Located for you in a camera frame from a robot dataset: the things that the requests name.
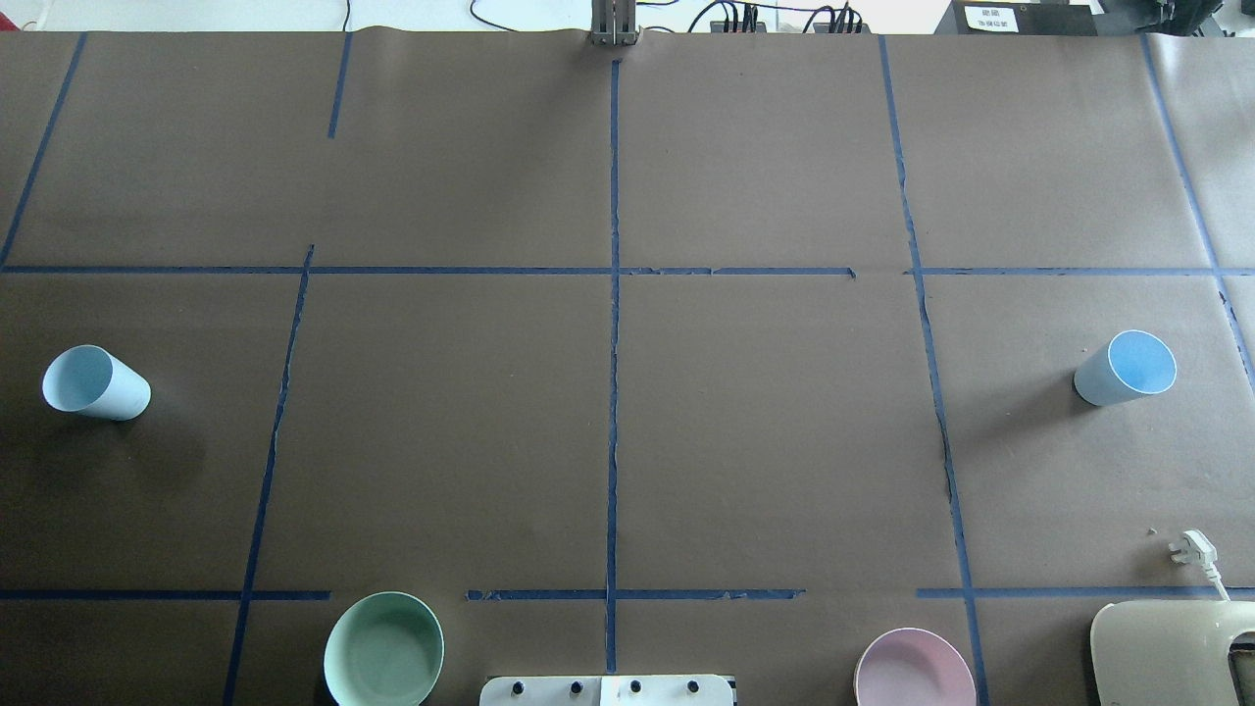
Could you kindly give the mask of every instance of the black box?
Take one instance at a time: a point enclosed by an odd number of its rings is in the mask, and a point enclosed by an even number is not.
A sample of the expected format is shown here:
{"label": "black box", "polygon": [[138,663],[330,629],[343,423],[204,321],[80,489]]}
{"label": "black box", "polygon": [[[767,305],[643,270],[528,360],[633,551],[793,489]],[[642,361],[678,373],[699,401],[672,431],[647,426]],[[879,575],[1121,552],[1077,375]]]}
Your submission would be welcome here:
{"label": "black box", "polygon": [[932,34],[1097,36],[1098,30],[1094,28],[1093,13],[1088,5],[1020,5],[953,0]]}

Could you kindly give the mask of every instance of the green bowl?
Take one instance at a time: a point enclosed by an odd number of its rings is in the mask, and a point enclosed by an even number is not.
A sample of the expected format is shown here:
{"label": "green bowl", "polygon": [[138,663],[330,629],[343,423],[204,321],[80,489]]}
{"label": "green bowl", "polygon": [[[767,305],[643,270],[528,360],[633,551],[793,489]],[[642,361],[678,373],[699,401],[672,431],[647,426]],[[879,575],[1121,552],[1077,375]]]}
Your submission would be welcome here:
{"label": "green bowl", "polygon": [[443,665],[435,613],[394,591],[345,611],[323,653],[326,687],[340,706],[413,706],[432,692]]}

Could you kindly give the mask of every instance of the blue tape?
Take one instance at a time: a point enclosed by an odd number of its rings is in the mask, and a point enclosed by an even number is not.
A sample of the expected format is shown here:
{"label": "blue tape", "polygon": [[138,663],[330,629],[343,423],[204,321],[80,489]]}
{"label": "blue tape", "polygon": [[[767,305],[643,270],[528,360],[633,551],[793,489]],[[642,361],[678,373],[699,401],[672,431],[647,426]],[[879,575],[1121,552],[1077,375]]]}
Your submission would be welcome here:
{"label": "blue tape", "polygon": [[851,267],[622,267],[625,275],[858,275]]}
{"label": "blue tape", "polygon": [[316,275],[609,275],[610,267],[476,267],[476,266],[354,266],[321,265]]}
{"label": "blue tape", "polygon": [[801,588],[717,588],[717,589],[634,589],[620,591],[621,601],[793,601],[806,593]]}
{"label": "blue tape", "polygon": [[255,591],[252,601],[330,601],[330,591]]}
{"label": "blue tape", "polygon": [[1216,257],[1216,248],[1211,241],[1211,231],[1207,229],[1207,222],[1202,217],[1202,209],[1199,207],[1194,179],[1190,178],[1190,171],[1186,169],[1185,158],[1181,155],[1181,145],[1176,138],[1176,129],[1172,127],[1172,118],[1168,115],[1167,104],[1163,102],[1160,76],[1155,70],[1155,58],[1151,56],[1151,43],[1145,34],[1140,39],[1142,41],[1142,58],[1146,59],[1146,71],[1151,76],[1151,93],[1155,95],[1155,107],[1158,108],[1160,120],[1163,122],[1163,132],[1167,134],[1168,145],[1172,148],[1172,159],[1176,162],[1177,172],[1181,174],[1181,183],[1185,186],[1185,194],[1190,202],[1190,211],[1194,213],[1194,222],[1199,227],[1199,234],[1202,237],[1202,247],[1207,251],[1207,261],[1211,262],[1211,270],[1216,277],[1216,288],[1220,291],[1225,316],[1229,317],[1229,330],[1234,334],[1234,342],[1237,345],[1237,356],[1242,361],[1242,370],[1246,371],[1246,384],[1250,386],[1251,393],[1255,393],[1255,369],[1251,367],[1246,336],[1242,335],[1242,329],[1237,324],[1237,313],[1234,311],[1232,297],[1229,296],[1229,287],[1225,285],[1225,277],[1221,273],[1220,260]]}
{"label": "blue tape", "polygon": [[[793,601],[801,588],[616,589],[619,601]],[[467,601],[605,601],[601,589],[468,591]]]}
{"label": "blue tape", "polygon": [[[1226,587],[1230,596],[1255,596],[1255,588]],[[1211,597],[1216,589],[1210,586],[1097,586],[1097,587],[1033,587],[1033,588],[974,588],[975,598],[1172,598]],[[915,592],[921,599],[964,598],[960,588],[921,588]]]}
{"label": "blue tape", "polygon": [[44,127],[44,137],[39,139],[35,158],[30,163],[30,171],[26,172],[26,183],[21,187],[21,196],[18,197],[18,207],[13,211],[13,221],[9,222],[9,234],[4,238],[4,246],[0,246],[0,271],[4,270],[4,265],[9,260],[9,251],[13,250],[13,242],[18,237],[21,216],[26,212],[26,201],[30,199],[30,191],[35,187],[39,166],[44,163],[44,153],[48,152],[48,143],[53,138],[53,128],[56,127],[56,118],[60,117],[61,107],[65,105],[65,95],[70,92],[70,82],[74,80],[74,71],[78,70],[78,61],[83,56],[83,46],[85,45],[87,33],[79,33],[78,44],[74,45],[74,55],[70,58],[70,65],[65,69],[65,78],[61,79],[61,90],[56,94],[56,102],[53,103],[53,112],[48,115],[48,125]]}
{"label": "blue tape", "polygon": [[1211,276],[1207,267],[920,267],[925,276],[935,275],[1018,275],[1018,276]]}
{"label": "blue tape", "polygon": [[954,527],[954,544],[959,557],[959,574],[963,579],[964,607],[968,613],[968,635],[971,641],[973,668],[976,677],[976,696],[981,706],[989,706],[989,682],[985,677],[985,657],[980,646],[980,623],[976,616],[976,601],[971,594],[971,567],[968,561],[968,540],[963,528],[963,508],[959,505],[959,483],[954,473],[954,456],[950,449],[950,433],[946,426],[945,401],[941,398],[941,376],[937,372],[936,346],[932,340],[932,322],[929,320],[927,292],[924,288],[924,263],[920,258],[920,246],[915,232],[915,218],[911,216],[911,203],[906,196],[906,158],[902,152],[902,133],[897,122],[897,104],[894,98],[894,78],[889,63],[889,44],[885,36],[880,40],[880,63],[885,76],[885,100],[889,107],[889,129],[894,138],[894,157],[897,163],[897,184],[902,197],[902,219],[906,222],[911,250],[911,273],[915,278],[915,296],[920,310],[920,326],[924,331],[924,350],[929,362],[929,382],[932,386],[932,406],[936,411],[937,426],[941,430],[941,446],[945,455],[945,475],[950,492],[950,520]]}
{"label": "blue tape", "polygon": [[248,603],[252,601],[252,586],[257,576],[257,557],[261,554],[261,535],[266,528],[266,507],[270,504],[270,487],[275,478],[275,459],[279,453],[279,429],[284,421],[287,406],[287,390],[292,377],[292,350],[296,347],[296,331],[301,325],[301,312],[305,308],[305,292],[310,282],[310,262],[314,260],[314,246],[305,253],[301,283],[296,290],[296,308],[292,312],[292,327],[287,335],[287,352],[284,357],[284,375],[279,384],[279,403],[275,405],[275,424],[270,430],[270,450],[266,453],[266,472],[261,477],[261,497],[257,500],[257,517],[252,525],[252,543],[248,548],[248,564],[245,568],[243,591],[240,596],[240,613],[236,616],[235,641],[231,646],[231,662],[227,666],[227,682],[222,690],[222,703],[230,706],[235,700],[236,677],[240,673],[240,657],[243,653],[245,630],[248,624]]}
{"label": "blue tape", "polygon": [[301,267],[267,266],[147,266],[147,265],[15,265],[14,275],[299,275]]}
{"label": "blue tape", "polygon": [[468,591],[467,601],[605,601],[600,588],[575,591]]}
{"label": "blue tape", "polygon": [[[240,601],[238,591],[8,589],[0,601]],[[259,591],[254,601],[330,601],[330,591]]]}
{"label": "blue tape", "polygon": [[610,434],[606,459],[606,673],[617,671],[619,588],[619,65],[610,63]]}
{"label": "blue tape", "polygon": [[238,591],[0,591],[0,601],[240,601]]}
{"label": "blue tape", "polygon": [[344,34],[344,49],[340,51],[340,78],[335,82],[335,102],[331,103],[331,122],[326,128],[328,139],[335,139],[335,128],[340,124],[340,99],[344,98],[344,78],[349,73],[349,51],[353,50],[353,33]]}

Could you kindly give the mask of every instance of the white label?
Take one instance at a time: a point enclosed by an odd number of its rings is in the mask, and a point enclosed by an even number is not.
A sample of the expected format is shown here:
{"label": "white label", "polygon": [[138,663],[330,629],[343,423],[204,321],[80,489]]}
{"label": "white label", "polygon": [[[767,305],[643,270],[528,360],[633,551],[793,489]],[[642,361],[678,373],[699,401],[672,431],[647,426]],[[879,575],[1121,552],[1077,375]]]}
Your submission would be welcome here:
{"label": "white label", "polygon": [[968,26],[981,31],[1019,31],[1015,26],[1015,10],[1010,8],[973,8],[963,9],[968,14]]}

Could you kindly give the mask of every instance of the pink bowl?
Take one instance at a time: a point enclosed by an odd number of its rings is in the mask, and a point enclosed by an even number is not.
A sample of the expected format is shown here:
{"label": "pink bowl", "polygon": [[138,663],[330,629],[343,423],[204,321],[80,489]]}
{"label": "pink bowl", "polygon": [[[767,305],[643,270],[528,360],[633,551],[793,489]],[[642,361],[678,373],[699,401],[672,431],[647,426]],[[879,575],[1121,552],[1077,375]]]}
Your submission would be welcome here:
{"label": "pink bowl", "polygon": [[963,656],[920,628],[886,632],[855,668],[860,706],[974,706],[976,686]]}

